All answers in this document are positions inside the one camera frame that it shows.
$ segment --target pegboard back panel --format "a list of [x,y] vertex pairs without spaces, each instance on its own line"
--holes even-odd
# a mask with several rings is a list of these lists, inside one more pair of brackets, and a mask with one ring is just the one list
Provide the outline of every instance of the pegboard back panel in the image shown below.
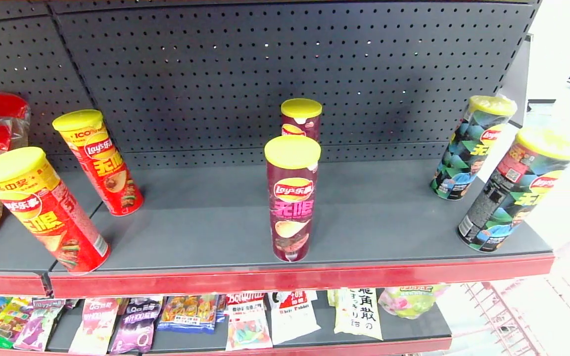
[[42,1],[0,1],[0,20],[48,14]]
[[30,144],[48,154],[71,153],[52,120],[91,102],[49,16],[0,22],[0,91],[30,104]]
[[129,153],[260,148],[279,133],[280,103],[297,96],[324,105],[325,146],[447,140],[469,95],[498,88],[535,9],[323,2],[58,19]]

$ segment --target store shelf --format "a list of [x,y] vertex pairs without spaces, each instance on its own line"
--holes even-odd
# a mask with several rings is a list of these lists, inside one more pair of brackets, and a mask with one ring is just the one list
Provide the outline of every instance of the store shelf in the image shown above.
[[[101,203],[83,172],[59,174],[82,208],[92,214]],[[0,295],[45,295],[41,275],[54,257],[8,211],[0,220]]]
[[134,171],[144,207],[93,221],[113,252],[96,272],[49,273],[59,298],[246,290],[381,287],[489,281],[548,273],[554,255],[521,225],[496,253],[468,248],[455,227],[482,188],[462,201],[428,187],[436,160],[321,164],[307,257],[272,253],[265,167]]
[[[225,354],[291,355],[295,352],[297,356],[316,356],[321,352],[330,352],[332,356],[397,355],[450,348],[452,332],[437,306],[416,320],[399,318],[380,309],[380,325],[384,338],[384,341],[380,342],[367,336],[334,334],[335,309],[329,306],[325,292],[319,292],[318,300],[312,304],[320,330],[276,345],[274,349],[243,350]],[[269,312],[267,316],[271,330]],[[226,349],[227,337],[226,324],[217,324],[213,335],[159,331],[155,333],[151,353],[148,355],[221,355],[221,351]]]

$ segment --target lay's chip canister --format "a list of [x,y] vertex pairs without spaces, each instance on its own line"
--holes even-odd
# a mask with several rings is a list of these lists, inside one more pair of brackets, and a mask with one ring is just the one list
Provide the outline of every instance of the lay's chip canister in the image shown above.
[[569,164],[569,138],[522,128],[459,224],[461,240],[480,252],[496,251]]
[[447,200],[460,200],[476,178],[500,131],[516,112],[504,97],[470,97],[459,126],[452,134],[430,188]]
[[309,137],[285,135],[265,145],[274,254],[300,261],[309,250],[321,146]]
[[100,111],[73,111],[57,117],[52,126],[61,133],[112,215],[126,216],[142,206],[144,198],[109,137]]

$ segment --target qr code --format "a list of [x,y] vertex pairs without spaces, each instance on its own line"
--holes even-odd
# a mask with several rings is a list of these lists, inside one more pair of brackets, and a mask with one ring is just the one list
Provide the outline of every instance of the qr code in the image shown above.
[[101,256],[104,256],[104,254],[107,253],[107,243],[104,241],[102,236],[98,235],[97,239],[95,239],[94,248]]
[[465,216],[463,218],[463,220],[461,221],[461,223],[459,224],[459,232],[463,235],[463,236],[467,236],[468,232],[470,232],[470,228],[472,228],[473,224],[472,221],[470,221],[470,218],[468,216]]
[[518,178],[520,178],[521,174],[514,171],[514,169],[509,169],[507,174],[505,174],[505,178],[511,180],[512,182],[518,182]]

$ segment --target white snack bag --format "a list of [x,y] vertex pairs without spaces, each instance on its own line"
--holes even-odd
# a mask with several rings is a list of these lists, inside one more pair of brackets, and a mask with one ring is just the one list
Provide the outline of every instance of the white snack bag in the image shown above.
[[305,291],[269,293],[272,343],[278,345],[321,329]]
[[383,340],[375,288],[339,289],[333,332]]

